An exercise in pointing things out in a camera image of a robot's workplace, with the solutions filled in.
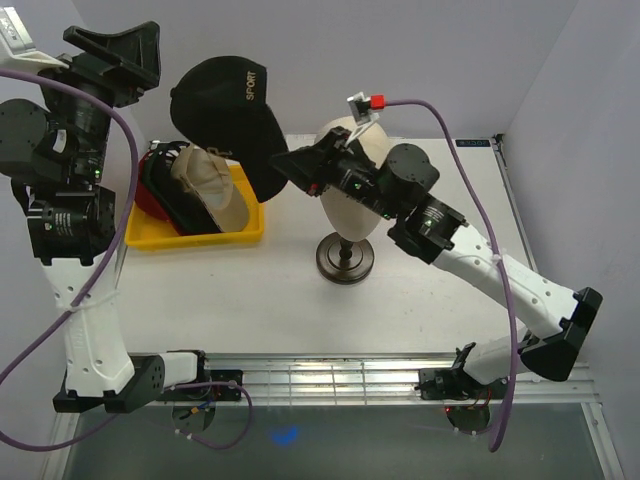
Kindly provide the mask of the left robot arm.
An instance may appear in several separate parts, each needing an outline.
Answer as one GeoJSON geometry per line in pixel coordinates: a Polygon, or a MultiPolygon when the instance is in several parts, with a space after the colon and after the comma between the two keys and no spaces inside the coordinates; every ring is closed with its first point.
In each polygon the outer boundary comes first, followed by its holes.
{"type": "Polygon", "coordinates": [[[17,12],[1,12],[1,74],[37,84],[43,103],[1,105],[1,172],[26,217],[32,251],[55,296],[66,371],[57,411],[103,406],[129,413],[178,388],[205,397],[212,376],[195,351],[132,355],[116,306],[118,249],[126,223],[101,186],[118,110],[160,81],[160,28],[146,22],[116,34],[64,32],[74,56],[39,51],[17,12]]]}

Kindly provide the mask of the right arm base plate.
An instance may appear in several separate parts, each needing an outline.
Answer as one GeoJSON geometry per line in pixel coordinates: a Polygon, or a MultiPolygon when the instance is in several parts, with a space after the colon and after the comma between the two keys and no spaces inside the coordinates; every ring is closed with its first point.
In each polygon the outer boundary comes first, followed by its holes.
{"type": "Polygon", "coordinates": [[[421,369],[415,390],[423,400],[465,401],[486,399],[488,396],[503,399],[507,392],[507,380],[499,378],[482,385],[457,369],[421,369]]]}

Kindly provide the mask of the beige cap black letter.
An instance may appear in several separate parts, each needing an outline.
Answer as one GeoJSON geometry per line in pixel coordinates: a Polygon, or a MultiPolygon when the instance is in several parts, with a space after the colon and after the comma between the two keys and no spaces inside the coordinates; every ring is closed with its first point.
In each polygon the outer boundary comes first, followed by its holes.
{"type": "Polygon", "coordinates": [[[174,160],[171,176],[184,193],[205,209],[222,233],[240,232],[247,226],[247,203],[223,157],[189,145],[174,160]]]}

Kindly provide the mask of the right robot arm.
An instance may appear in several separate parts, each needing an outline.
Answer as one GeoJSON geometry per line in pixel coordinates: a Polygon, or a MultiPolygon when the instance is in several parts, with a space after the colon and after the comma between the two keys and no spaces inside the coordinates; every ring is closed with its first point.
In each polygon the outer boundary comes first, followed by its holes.
{"type": "Polygon", "coordinates": [[[469,399],[526,371],[568,380],[602,295],[558,285],[499,253],[460,212],[431,195],[439,172],[420,147],[395,145],[376,165],[348,137],[348,130],[332,128],[317,143],[269,162],[309,196],[333,187],[393,221],[388,235],[403,252],[464,280],[525,326],[523,334],[465,345],[448,368],[421,372],[422,398],[469,399]]]}

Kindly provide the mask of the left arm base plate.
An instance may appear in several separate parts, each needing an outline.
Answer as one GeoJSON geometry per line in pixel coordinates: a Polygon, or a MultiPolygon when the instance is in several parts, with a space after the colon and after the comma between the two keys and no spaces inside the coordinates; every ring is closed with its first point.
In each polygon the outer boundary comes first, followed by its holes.
{"type": "Polygon", "coordinates": [[[233,402],[242,398],[242,393],[230,384],[242,385],[244,371],[239,369],[205,370],[200,374],[195,383],[205,383],[205,386],[174,390],[166,390],[159,401],[174,402],[233,402]]]}

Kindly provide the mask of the black cap gold letter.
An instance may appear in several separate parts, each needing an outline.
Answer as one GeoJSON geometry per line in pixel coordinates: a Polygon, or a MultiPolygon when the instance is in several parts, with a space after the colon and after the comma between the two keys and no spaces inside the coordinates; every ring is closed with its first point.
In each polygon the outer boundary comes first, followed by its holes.
{"type": "Polygon", "coordinates": [[[171,89],[170,117],[191,143],[238,162],[258,202],[285,187],[287,179],[269,164],[288,146],[267,104],[264,66],[240,56],[202,61],[171,89]]]}

